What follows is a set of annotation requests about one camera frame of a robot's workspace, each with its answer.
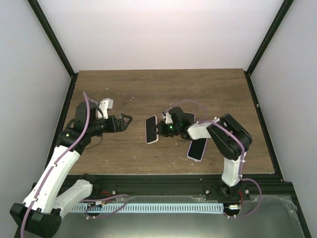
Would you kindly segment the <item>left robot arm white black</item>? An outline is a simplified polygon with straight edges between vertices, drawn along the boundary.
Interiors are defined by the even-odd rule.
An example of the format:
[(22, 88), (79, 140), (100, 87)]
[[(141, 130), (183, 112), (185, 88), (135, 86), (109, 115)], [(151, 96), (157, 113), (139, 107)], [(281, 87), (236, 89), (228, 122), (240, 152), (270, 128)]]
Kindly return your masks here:
[(80, 202), (87, 202), (87, 209), (100, 208), (116, 196), (99, 198), (101, 187), (96, 176), (84, 174), (63, 194), (59, 194), (70, 169), (79, 160), (92, 137), (105, 133), (122, 132), (133, 118), (120, 114), (108, 115), (113, 100), (103, 99), (99, 103), (86, 100), (75, 110), (75, 117), (59, 134), (52, 157), (22, 203), (14, 203), (10, 214), (20, 228), (20, 237), (28, 231), (43, 238), (52, 238), (62, 219)]

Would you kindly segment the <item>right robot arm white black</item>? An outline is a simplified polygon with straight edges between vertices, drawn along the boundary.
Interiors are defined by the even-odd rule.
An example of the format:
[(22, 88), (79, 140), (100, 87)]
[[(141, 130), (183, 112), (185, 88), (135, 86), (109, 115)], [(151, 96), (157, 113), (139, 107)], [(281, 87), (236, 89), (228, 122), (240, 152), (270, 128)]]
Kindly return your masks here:
[(196, 120), (194, 113), (184, 112), (175, 107), (162, 112), (162, 120), (157, 116), (146, 119), (146, 143), (158, 141), (159, 137), (181, 137), (189, 141), (187, 158), (200, 161), (203, 158), (207, 140), (212, 139), (224, 157), (220, 194), (230, 200), (238, 193), (242, 180), (244, 158), (253, 140), (246, 129), (230, 114), (213, 120)]

